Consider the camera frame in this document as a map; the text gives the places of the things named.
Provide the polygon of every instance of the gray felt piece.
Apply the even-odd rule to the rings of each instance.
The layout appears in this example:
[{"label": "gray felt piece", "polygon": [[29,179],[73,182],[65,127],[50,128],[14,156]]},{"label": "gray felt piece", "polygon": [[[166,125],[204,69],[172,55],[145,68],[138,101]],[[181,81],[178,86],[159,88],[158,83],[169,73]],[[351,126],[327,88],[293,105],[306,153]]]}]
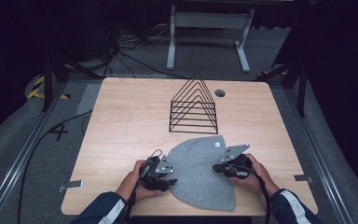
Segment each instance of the gray felt piece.
[{"label": "gray felt piece", "polygon": [[173,173],[165,179],[178,179],[170,186],[179,200],[198,208],[232,211],[235,208],[234,189],[228,178],[213,170],[221,163],[226,150],[222,136],[190,139],[174,147],[168,155]]}]

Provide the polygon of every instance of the gray floor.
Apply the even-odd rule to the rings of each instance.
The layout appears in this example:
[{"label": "gray floor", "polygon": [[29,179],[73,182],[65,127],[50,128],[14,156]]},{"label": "gray floor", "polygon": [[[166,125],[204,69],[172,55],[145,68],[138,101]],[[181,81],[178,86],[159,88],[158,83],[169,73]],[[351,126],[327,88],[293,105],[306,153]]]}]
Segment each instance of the gray floor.
[{"label": "gray floor", "polygon": [[[220,34],[217,33],[218,35],[211,35],[200,30],[184,30],[178,33],[175,67],[169,73],[191,77],[195,72],[200,72],[205,79],[241,81],[255,79],[260,72],[271,70],[272,61],[288,32],[288,29],[252,29],[245,44],[251,72],[244,74],[233,47],[236,37],[241,35],[239,32],[223,31]],[[156,70],[168,72],[165,69],[168,45],[169,42],[166,39],[161,39],[141,49],[123,52]],[[108,77],[177,78],[150,70],[123,55],[118,55],[118,58],[122,62],[114,58],[107,69]],[[28,94],[37,77],[38,74],[35,74],[35,79],[30,81],[24,94]],[[277,84],[280,80],[281,77],[275,77],[268,83],[304,173],[313,180],[310,188],[318,204],[318,217],[324,223],[358,223],[358,180],[330,133],[323,112],[313,96],[311,86],[307,87],[306,117],[299,120],[297,112],[291,107],[293,103],[291,97],[296,96],[296,88],[289,91],[283,90]],[[56,101],[40,133],[43,134],[55,124],[82,111],[87,111],[95,100],[100,83],[101,81],[90,80],[84,75],[72,75],[63,91],[63,93],[71,94],[71,98]],[[0,187],[7,174],[10,173],[10,167],[21,153],[23,146],[27,144],[28,136],[33,132],[38,119],[43,116],[41,115],[42,107],[42,99],[28,99],[26,105],[0,126]],[[64,193],[57,192],[57,188],[59,185],[65,185],[70,178],[89,118],[83,116],[65,122],[65,130],[68,133],[63,134],[60,141],[57,141],[57,134],[49,133],[36,148],[24,185],[22,223],[67,223],[73,218],[73,216],[62,214],[61,204]],[[312,159],[312,146],[308,140],[309,137],[303,132],[302,122],[310,128],[311,137],[327,164],[351,222],[343,222],[331,203],[334,200],[326,192],[323,177]],[[0,203],[2,204],[0,223],[16,223],[21,176],[17,182],[15,180],[16,178],[14,178],[13,189],[8,189],[7,198]],[[253,217],[253,223],[264,223],[264,218]]]}]

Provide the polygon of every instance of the table surface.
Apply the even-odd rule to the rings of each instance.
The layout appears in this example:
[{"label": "table surface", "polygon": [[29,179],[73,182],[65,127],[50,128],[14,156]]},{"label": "table surface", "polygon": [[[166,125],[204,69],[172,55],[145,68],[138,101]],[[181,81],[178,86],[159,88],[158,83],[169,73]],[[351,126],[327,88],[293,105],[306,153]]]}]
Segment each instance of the table surface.
[{"label": "table surface", "polygon": [[[211,136],[204,133],[170,133],[173,96],[186,83],[182,79],[116,78],[103,81],[79,151],[71,181],[83,188],[68,189],[62,203],[66,215],[80,214],[100,193],[115,191],[137,160],[156,149],[168,155],[185,140]],[[295,150],[269,86],[262,82],[205,81],[213,96],[219,134],[226,145],[250,144],[252,153],[269,170],[280,188],[290,189],[314,213],[317,205],[303,175]],[[226,95],[217,97],[215,90]],[[196,208],[169,191],[133,206],[133,216],[263,216],[264,198],[234,187],[232,212]]]}]

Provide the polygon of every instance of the blue sleeve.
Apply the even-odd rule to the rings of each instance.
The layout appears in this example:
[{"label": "blue sleeve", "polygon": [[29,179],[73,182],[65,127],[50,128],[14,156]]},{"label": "blue sleeve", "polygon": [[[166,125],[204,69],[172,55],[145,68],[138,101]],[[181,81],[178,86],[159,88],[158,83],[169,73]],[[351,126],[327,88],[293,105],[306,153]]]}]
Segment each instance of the blue sleeve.
[{"label": "blue sleeve", "polygon": [[125,207],[126,203],[120,195],[102,193],[70,224],[114,223],[124,218]]},{"label": "blue sleeve", "polygon": [[271,212],[278,219],[278,223],[322,223],[297,196],[287,190],[280,189],[271,197]]}]

